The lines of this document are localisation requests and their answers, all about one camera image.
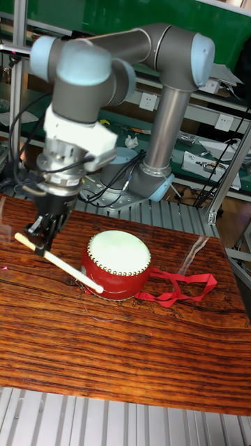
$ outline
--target black cable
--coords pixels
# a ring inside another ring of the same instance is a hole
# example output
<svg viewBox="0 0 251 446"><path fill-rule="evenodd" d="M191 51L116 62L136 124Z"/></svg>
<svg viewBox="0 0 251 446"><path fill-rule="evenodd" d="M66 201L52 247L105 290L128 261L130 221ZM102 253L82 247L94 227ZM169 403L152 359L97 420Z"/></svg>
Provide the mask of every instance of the black cable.
<svg viewBox="0 0 251 446"><path fill-rule="evenodd" d="M79 199L81 200L81 201L83 201L84 203L86 203L86 204L91 204L92 206L94 206L95 208L109 208L112 204L115 204L119 199L121 198L121 195L119 195L117 198L116 198L116 200L114 200L114 201L112 201L111 203L109 203L109 204L105 204L104 206L101 206L101 205L99 205L98 203L97 204L94 204L94 203L92 203L91 201L90 202L87 202L87 201L85 201L85 200L83 200L83 198L79 195Z"/></svg>
<svg viewBox="0 0 251 446"><path fill-rule="evenodd" d="M122 194L124 192L123 189L121 190L121 193L119 194L119 196L114 201L112 201L109 204L101 206L98 203L94 203L94 201L97 201L106 192L107 189L109 189L111 186L113 186L113 184L115 184L119 179L121 179L121 176L123 177L123 175L129 169L129 167L132 166L132 170L131 170L131 172L129 174L129 177L128 177L128 181L130 181L130 178L132 177L135 169L137 168L138 164L141 162L142 158L145 155L146 155L146 152L145 151L141 151L136 157L134 157L131 161L129 161L125 166L122 166L119 169L119 171L116 173L116 175L113 177L113 179L111 179L109 184L102 191L98 192L97 194L94 194L93 192L91 192L91 191L89 191L87 189L84 189L84 190L87 190L88 192L91 192L93 194L93 196L92 197L88 197L87 196L87 199L83 199L81 197L81 195L79 194L79 199L81 201L83 201L84 203L86 203L86 204L91 204L95 208L108 208L111 205L115 204L121 198L121 196L122 196Z"/></svg>
<svg viewBox="0 0 251 446"><path fill-rule="evenodd" d="M224 173L222 174L222 176L221 176L220 179L217 181L217 183L216 183L215 185L213 185L213 187L211 188L211 190L206 194L205 197L203 197L203 201L201 201L201 198L202 198L202 195L203 195L203 193L204 193L204 190L206 189L206 186L209 184L210 179L212 178L213 174L215 173L215 170L216 170L216 168L218 167L218 165L219 165L219 163L220 163L222 157L224 156L224 154L226 153L227 149L229 148L229 146L230 146L230 144L231 144L231 141L236 137L236 135L237 135L237 133L238 133L238 130L239 130L241 124L243 123L245 117L248 115L248 111L249 111L249 107L246 109L246 111L245 111L243 117L241 118L241 120L240 120L240 122L239 122L239 124L238 124L238 127L237 127L236 131L234 132L233 137L229 140L229 142L228 142L228 144L226 145L225 149L223 150L221 156L219 157L219 159L218 159L217 162L215 163L215 166L214 166L214 168L213 168L213 170L212 170L210 176L208 177L207 181L205 182L205 184L204 184L203 188L201 189L201 192L199 193L198 197L195 199L195 202L193 203L193 206L196 206L197 208L198 208L199 206L201 206L201 205L207 200L207 198L210 196L210 194L212 193L212 191L213 191L216 187L219 187L220 182L221 182L221 180L222 180L222 178L223 178L223 176L225 175L226 172L224 172Z"/></svg>
<svg viewBox="0 0 251 446"><path fill-rule="evenodd" d="M8 137L8 145L9 145L9 149L10 149L10 156L12 158L12 161L15 160L14 158L14 153L13 153L13 147L12 147L12 135L13 135L13 130L14 127L17 123L17 121L20 119L20 117L22 116L22 114L28 109L30 108L31 105L35 104L36 102L38 102L40 99L43 99L45 96L49 96L51 95L52 92L48 91L47 93L44 93L43 95L39 96L39 98L36 98L35 100L33 100L32 102L30 102L27 106L25 106L22 110L20 110L19 113L17 113L17 116L14 118L13 123L10 126L10 132L9 132L9 137Z"/></svg>
<svg viewBox="0 0 251 446"><path fill-rule="evenodd" d="M145 151L141 151L137 156L135 156L131 161L129 161L125 166L122 166L116 175L111 179L111 181L107 184L107 186L104 187L100 192L97 192L96 194L93 194L92 197L90 197L88 200L85 201L85 203L93 203L94 201L97 201L113 184L115 184L117 181L121 180L123 176L126 174L126 171L131 167L135 166L138 162L142 160L142 158L146 155Z"/></svg>
<svg viewBox="0 0 251 446"><path fill-rule="evenodd" d="M72 169L73 167L77 167L77 166L81 166L81 164L86 164L86 162L90 162L93 161L95 158L92 155L88 155L86 158L84 158L83 160L74 162L73 164L69 164L69 166L65 166L65 167L61 167L60 169L57 170L44 170L44 169L39 169L39 172L43 172L45 174L57 174L58 172L64 172L65 170L69 170Z"/></svg>
<svg viewBox="0 0 251 446"><path fill-rule="evenodd" d="M36 104L40 99L43 99L45 96L49 96L51 95L52 92L48 91L46 93L44 93L43 95L39 96L38 98L36 98L35 100L33 100L32 102L30 102L26 107L24 107L22 110L20 110L19 113L17 113L16 117L14 118L11 126L10 126L10 132L9 132L9 136L8 136L8 146L9 146L9 151L10 151L10 156L12 158L13 161L13 175L14 175L14 179L15 182L22 186L24 190L26 190L27 192L30 192L32 194L36 194L38 196L44 196L46 195L46 192L42 192L42 191L36 191L31 189L29 186L27 185L23 185L22 181L20 181L20 179L18 178L18 162L19 162L19 158L20 155L18 155L17 159L15 159L14 153L13 153L13 147L12 147L12 136L13 136L13 131L14 131L14 127L17 123L17 121L20 119L20 117L22 116L22 114L28 109L30 108L31 105Z"/></svg>
<svg viewBox="0 0 251 446"><path fill-rule="evenodd" d="M25 151L25 149L28 147L28 145L30 144L31 140L33 139L33 137L35 136L35 134L37 133L37 131L40 129L40 127L43 125L43 121L45 119L45 113L46 111L43 113L43 115L38 119L38 121L36 121L36 124L34 125L31 133L29 134L27 140L25 141L23 147L21 148L20 152L19 152L19 157L21 156L21 154L23 154L23 152Z"/></svg>

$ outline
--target wall socket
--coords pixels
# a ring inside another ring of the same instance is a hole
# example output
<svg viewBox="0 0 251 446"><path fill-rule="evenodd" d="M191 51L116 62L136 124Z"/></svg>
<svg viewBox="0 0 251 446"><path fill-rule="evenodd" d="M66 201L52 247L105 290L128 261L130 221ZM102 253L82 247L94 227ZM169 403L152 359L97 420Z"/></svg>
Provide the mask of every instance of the wall socket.
<svg viewBox="0 0 251 446"><path fill-rule="evenodd" d="M232 123L234 122L234 117L228 114L221 114L218 118L215 128L222 130L223 132L228 132Z"/></svg>
<svg viewBox="0 0 251 446"><path fill-rule="evenodd" d="M149 93L142 93L142 97L139 103L139 108L149 110L150 112L152 112L154 110L156 100L157 100L156 95L151 95Z"/></svg>

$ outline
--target wooden table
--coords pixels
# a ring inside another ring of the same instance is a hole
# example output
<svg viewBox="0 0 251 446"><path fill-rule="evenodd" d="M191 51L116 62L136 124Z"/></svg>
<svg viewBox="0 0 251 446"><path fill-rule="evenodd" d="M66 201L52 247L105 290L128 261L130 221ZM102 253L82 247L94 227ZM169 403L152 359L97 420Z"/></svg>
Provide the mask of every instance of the wooden table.
<svg viewBox="0 0 251 446"><path fill-rule="evenodd" d="M212 272L218 280L201 302L180 301L169 309L134 298L108 302L85 295L66 273L14 240L35 214L31 202L6 197L0 220L0 385L251 414L250 322L220 240L210 238L187 272ZM78 268L86 242L107 229L139 236L154 266L170 272L178 271L197 239L75 211L52 252ZM3 234L10 230L9 240ZM145 289L157 295L172 288L151 279ZM183 290L198 291L191 285Z"/></svg>

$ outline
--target drumstick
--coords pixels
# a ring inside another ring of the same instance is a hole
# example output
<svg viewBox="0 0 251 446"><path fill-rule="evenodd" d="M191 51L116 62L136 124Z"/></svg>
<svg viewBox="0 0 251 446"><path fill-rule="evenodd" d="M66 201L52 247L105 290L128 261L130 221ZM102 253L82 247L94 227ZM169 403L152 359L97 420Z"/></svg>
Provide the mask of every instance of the drumstick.
<svg viewBox="0 0 251 446"><path fill-rule="evenodd" d="M32 249L32 251L35 251L36 246L28 240L27 237L23 236L20 232L17 232L15 234L15 239L18 240L23 245L27 246L28 248ZM55 255L53 255L50 251L45 251L44 253L45 259L47 259L49 262L53 263L54 265L58 266L63 271L67 272L71 276L73 276L75 279L79 280L86 286L92 288L96 291L98 294L102 294L104 291L104 288L101 285L96 284L93 280L86 277L84 274L82 274L80 271L76 270L72 266L68 265L63 260L59 259Z"/></svg>

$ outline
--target drum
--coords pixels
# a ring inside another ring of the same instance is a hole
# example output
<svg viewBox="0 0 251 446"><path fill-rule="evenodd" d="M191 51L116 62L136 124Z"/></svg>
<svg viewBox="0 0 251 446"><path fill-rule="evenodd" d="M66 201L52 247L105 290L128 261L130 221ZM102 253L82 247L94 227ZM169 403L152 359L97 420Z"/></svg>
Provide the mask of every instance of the drum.
<svg viewBox="0 0 251 446"><path fill-rule="evenodd" d="M139 293L151 272L148 247L124 231L103 231L85 248L81 271L104 291L100 297L123 300Z"/></svg>

